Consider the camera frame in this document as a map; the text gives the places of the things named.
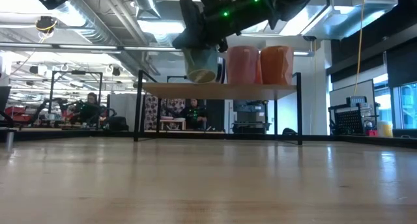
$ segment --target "black bag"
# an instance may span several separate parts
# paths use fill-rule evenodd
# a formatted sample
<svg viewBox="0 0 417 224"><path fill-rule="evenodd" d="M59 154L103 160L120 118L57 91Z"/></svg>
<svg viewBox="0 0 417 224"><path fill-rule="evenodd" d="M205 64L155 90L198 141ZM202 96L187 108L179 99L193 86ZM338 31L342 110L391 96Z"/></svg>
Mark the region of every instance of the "black bag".
<svg viewBox="0 0 417 224"><path fill-rule="evenodd" d="M128 131L129 126L126 123L126 117L110 117L104 124L106 130L111 131Z"/></svg>

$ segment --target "desk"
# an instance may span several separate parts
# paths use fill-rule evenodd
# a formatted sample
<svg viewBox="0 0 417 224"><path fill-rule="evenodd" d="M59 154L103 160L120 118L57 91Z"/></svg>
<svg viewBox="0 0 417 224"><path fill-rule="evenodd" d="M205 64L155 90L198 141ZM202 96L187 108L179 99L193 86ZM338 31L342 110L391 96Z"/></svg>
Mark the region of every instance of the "desk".
<svg viewBox="0 0 417 224"><path fill-rule="evenodd" d="M164 129L164 123L181 123L181 129L185 130L185 119L184 120L160 120L161 129Z"/></svg>

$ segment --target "wooden shelf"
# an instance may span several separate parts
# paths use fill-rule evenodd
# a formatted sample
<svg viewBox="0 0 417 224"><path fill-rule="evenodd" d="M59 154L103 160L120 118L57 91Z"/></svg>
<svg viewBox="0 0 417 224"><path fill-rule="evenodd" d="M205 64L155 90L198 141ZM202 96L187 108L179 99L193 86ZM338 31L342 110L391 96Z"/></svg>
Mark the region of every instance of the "wooden shelf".
<svg viewBox="0 0 417 224"><path fill-rule="evenodd" d="M258 84L144 83L142 88L158 98L203 100L277 100L296 92L295 85Z"/></svg>

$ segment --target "ceiling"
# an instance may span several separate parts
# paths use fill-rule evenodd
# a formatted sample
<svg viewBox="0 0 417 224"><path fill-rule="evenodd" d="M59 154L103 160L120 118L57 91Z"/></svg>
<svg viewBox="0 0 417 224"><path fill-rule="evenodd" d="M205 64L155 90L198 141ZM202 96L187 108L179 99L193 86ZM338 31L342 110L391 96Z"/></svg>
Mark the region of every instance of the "ceiling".
<svg viewBox="0 0 417 224"><path fill-rule="evenodd" d="M79 0L84 11L91 12L88 14L92 17L88 27L92 25L102 25L96 32L105 31L109 37L112 37L111 42L102 43L102 45L125 45L125 46L167 46L169 41L172 41L178 33L168 33L163 38L158 38L152 33L146 33L144 25L139 26L135 22L135 27L129 25L127 16L136 21L136 10L133 0L110 0L109 4L106 0ZM156 7L163 21L175 21L183 24L182 15L180 13L179 0L156 0ZM53 32L53 36L45 39L45 43L49 44L92 44L82 32L85 27L74 27L73 22L76 23L79 18L77 15L71 14L69 18L67 14L63 14L58 10L46 10L46 8L37 0L0 0L0 42L39 42L42 36L35 29L34 21L37 21L41 16L53 16L59 18L60 22ZM277 27L282 28L285 22L280 21ZM232 35L227 38L229 46L255 46L262 49L266 46L284 45L292 46L295 50L309 51L311 49L310 42L305 41L301 36L275 36L277 32L271 31L266 24L258 26L261 28L251 28L244 31L243 36ZM262 35L272 35L273 37L262 37ZM143 52L126 52L127 54L117 55L112 53L64 53L61 50L54 52L38 52L35 51L6 51L10 57L12 65L11 79L50 79L52 70L94 70L95 72L103 72L105 81L120 81L121 84L108 83L104 85L104 89L121 91L132 91L133 82L136 81L134 77L136 72L142 68L153 76L157 81L166 81L167 76L183 76L185 75L184 57L178 53L170 52L150 52L148 56ZM21 67L24 60L28 59L27 64ZM41 66L45 72L32 74L29 69L31 66ZM113 67L121 67L121 75L115 77L111 74ZM67 75L67 78L78 80L92 80L93 77L75 77ZM13 81L12 86L15 89L48 89L50 84L48 82L37 81L33 86L28 87L26 81ZM71 89L68 83L58 83L59 89ZM82 90L93 91L98 87L97 83L89 83L89 86L82 87ZM31 91L20 91L25 94Z"/></svg>

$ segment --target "hanging cable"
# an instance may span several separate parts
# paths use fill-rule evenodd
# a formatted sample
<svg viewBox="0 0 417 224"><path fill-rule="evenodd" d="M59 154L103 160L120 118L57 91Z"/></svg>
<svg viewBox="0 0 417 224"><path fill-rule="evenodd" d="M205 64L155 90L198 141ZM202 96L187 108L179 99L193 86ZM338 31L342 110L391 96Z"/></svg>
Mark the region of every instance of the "hanging cable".
<svg viewBox="0 0 417 224"><path fill-rule="evenodd" d="M356 90L358 88L359 80L359 71L360 71L360 59L362 54L362 32L364 30L364 10L365 10L365 0L362 0L362 9L360 12L360 32L359 32L359 51L358 51L358 69L356 71L356 82L354 84L353 96L356 96Z"/></svg>
<svg viewBox="0 0 417 224"><path fill-rule="evenodd" d="M50 25L50 26L48 26L48 27L46 27L46 28L39 28L38 27L38 23L41 21L42 22L42 19L43 20L46 20L46 18L47 17L41 17L41 19L40 20L38 20L38 21L36 21L35 22L35 27L36 27L36 29L38 30L38 31L46 31L45 33L44 33L44 35L43 36L40 36L40 40L39 40L39 42L38 43L44 43L44 41L46 40L46 39L48 39L48 38L50 38L50 37L52 37L52 34L53 34L53 29L54 29L54 27L57 25L57 20L55 20L54 21L54 23L52 24L52 25ZM36 48L33 48L33 50L32 50L32 53L28 56L28 58L26 58L26 60L17 68L17 69L15 69L13 72L11 72L10 73L10 75L9 76L11 76L11 75L13 75L13 74L15 74L17 71L19 71L20 70L20 68L22 68L25 64L26 64L26 62L33 56L33 54L35 54L35 51L36 51Z"/></svg>

